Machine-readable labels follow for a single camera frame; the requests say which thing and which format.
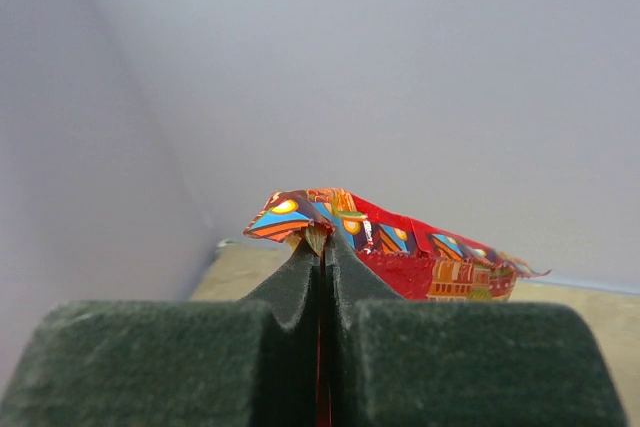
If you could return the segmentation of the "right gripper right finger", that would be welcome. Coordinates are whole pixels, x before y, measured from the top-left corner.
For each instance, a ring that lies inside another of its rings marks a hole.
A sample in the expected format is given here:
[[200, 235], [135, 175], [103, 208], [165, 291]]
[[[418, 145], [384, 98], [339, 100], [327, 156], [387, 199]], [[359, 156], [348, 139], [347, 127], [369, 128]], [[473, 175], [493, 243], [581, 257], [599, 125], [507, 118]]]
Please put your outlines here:
[[590, 327], [549, 302], [400, 297], [340, 235], [325, 248], [336, 426], [624, 426]]

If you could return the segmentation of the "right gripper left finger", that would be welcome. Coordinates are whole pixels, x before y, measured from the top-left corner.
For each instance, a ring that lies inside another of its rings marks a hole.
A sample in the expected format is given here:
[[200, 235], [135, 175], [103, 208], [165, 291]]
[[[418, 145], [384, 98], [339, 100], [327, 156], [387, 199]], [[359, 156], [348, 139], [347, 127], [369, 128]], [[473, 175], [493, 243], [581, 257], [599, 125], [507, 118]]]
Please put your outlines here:
[[319, 260], [307, 244], [235, 301], [74, 301], [45, 315], [5, 426], [311, 426]]

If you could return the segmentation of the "red cookie snack packet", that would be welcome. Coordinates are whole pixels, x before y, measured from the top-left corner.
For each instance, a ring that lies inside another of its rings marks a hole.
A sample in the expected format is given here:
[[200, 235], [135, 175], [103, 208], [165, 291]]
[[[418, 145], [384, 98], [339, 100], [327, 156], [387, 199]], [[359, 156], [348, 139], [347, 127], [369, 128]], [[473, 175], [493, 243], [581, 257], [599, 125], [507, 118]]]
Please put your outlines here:
[[323, 254], [342, 235], [358, 259], [402, 297], [429, 301], [506, 301], [529, 264], [486, 244], [385, 210], [342, 188], [274, 192], [244, 230], [247, 237], [306, 241]]

